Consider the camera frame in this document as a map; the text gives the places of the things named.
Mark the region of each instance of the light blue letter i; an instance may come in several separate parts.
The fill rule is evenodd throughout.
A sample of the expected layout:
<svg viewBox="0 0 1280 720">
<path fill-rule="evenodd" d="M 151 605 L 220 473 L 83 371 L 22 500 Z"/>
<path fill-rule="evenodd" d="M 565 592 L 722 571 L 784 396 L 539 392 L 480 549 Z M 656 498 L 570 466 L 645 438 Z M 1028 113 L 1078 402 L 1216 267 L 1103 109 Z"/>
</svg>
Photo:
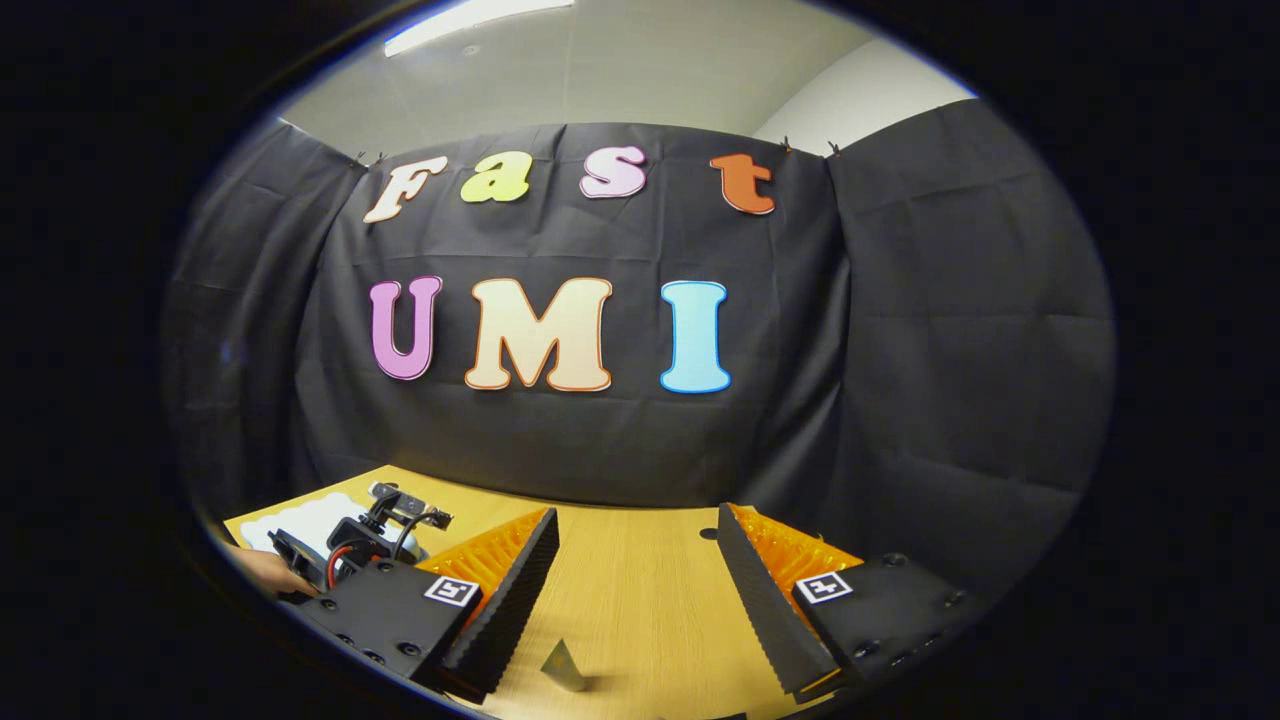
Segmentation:
<svg viewBox="0 0 1280 720">
<path fill-rule="evenodd" d="M 662 387 L 687 393 L 728 387 L 728 373 L 719 366 L 717 322 L 717 310 L 727 296 L 724 286 L 713 282 L 676 281 L 662 286 L 675 328 L 671 369 L 662 374 Z"/>
</svg>

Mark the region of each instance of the orange soft gripper pad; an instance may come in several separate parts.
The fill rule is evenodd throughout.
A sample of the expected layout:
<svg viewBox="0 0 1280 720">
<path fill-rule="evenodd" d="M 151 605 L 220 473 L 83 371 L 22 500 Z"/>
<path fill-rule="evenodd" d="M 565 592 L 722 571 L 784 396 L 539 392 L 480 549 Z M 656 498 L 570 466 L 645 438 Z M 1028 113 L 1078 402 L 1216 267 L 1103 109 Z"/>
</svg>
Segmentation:
<svg viewBox="0 0 1280 720">
<path fill-rule="evenodd" d="M 480 585 L 484 594 L 480 597 L 480 605 L 476 605 L 466 624 L 462 625 L 463 630 L 484 611 L 489 598 L 493 597 L 502 579 L 507 577 L 507 570 L 520 556 L 520 551 L 525 548 L 530 534 L 549 510 L 550 507 L 543 507 L 516 518 L 419 562 L 419 570 L 470 580 Z"/>
<path fill-rule="evenodd" d="M 804 578 L 812 578 L 823 573 L 832 573 L 861 565 L 863 561 L 847 552 L 832 547 L 818 538 L 809 537 L 800 530 L 783 525 L 777 520 L 765 518 L 754 510 L 739 507 L 728 503 L 733 511 L 733 518 L 746 533 L 756 555 L 764 561 L 769 570 L 769 577 L 778 585 L 783 597 L 791 603 L 796 615 L 809 625 L 809 619 L 800 611 L 791 588 Z"/>
</svg>

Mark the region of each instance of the black curtain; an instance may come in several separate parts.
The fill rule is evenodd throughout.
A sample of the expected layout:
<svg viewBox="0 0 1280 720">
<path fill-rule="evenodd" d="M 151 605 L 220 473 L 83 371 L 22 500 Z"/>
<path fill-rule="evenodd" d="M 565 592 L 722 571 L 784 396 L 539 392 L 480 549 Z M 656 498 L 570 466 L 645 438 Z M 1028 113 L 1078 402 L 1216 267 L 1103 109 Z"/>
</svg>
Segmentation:
<svg viewBox="0 0 1280 720">
<path fill-rule="evenodd" d="M 192 205 L 163 316 L 164 396 L 186 480 L 216 518 L 291 482 L 294 340 L 329 225 L 365 168 L 280 119 Z"/>
<path fill-rule="evenodd" d="M 589 199 L 584 159 L 636 146 L 648 178 L 630 197 Z M 534 158 L 527 192 L 465 202 L 485 156 Z M 746 152 L 769 168 L 767 215 L 722 196 L 712 158 Z M 398 165 L 448 158 L 401 213 L 366 224 Z M 392 464 L 479 487 L 562 501 L 637 506 L 755 502 L 788 520 L 826 501 L 836 451 L 849 263 L 822 158 L 778 145 L 643 124 L 548 126 L 390 158 L 361 181 L 334 222 L 300 340 L 298 425 L 319 482 Z M 383 373 L 370 342 L 370 288 L 401 284 L 397 345 L 412 347 L 408 284 L 443 278 L 434 355 L 417 379 Z M 602 356 L 612 386 L 562 392 L 515 377 L 499 391 L 463 382 L 476 359 L 480 305 L 472 286 L 520 281 L 541 314 L 566 281 L 598 277 Z M 672 281 L 713 281 L 719 361 L 731 384 L 681 395 L 659 377 L 672 363 Z M 506 368 L 512 370 L 509 360 Z"/>
<path fill-rule="evenodd" d="M 1107 427 L 1115 328 L 1070 199 L 980 100 L 828 159 L 854 284 L 822 525 L 986 598 L 1044 552 Z"/>
</svg>

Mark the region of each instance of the white wall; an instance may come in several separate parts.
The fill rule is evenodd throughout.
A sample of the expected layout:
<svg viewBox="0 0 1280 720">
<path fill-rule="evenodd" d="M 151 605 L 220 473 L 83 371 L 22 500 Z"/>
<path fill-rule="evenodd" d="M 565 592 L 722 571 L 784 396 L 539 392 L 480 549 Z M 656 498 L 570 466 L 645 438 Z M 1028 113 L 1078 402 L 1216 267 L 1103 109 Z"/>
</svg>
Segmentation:
<svg viewBox="0 0 1280 720">
<path fill-rule="evenodd" d="M 877 38 L 818 73 L 755 132 L 815 155 L 974 94 L 892 42 Z"/>
</svg>

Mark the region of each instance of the ceiling light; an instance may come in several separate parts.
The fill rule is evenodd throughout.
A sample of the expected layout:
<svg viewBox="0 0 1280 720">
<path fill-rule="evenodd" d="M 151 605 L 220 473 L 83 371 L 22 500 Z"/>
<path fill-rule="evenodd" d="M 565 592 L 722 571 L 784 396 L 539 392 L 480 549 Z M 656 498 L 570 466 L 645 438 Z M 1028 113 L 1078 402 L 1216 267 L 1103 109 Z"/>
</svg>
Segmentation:
<svg viewBox="0 0 1280 720">
<path fill-rule="evenodd" d="M 392 37 L 384 44 L 384 50 L 390 58 L 451 32 L 467 29 L 489 20 L 534 10 L 567 8 L 572 4 L 573 0 L 467 0 Z"/>
</svg>

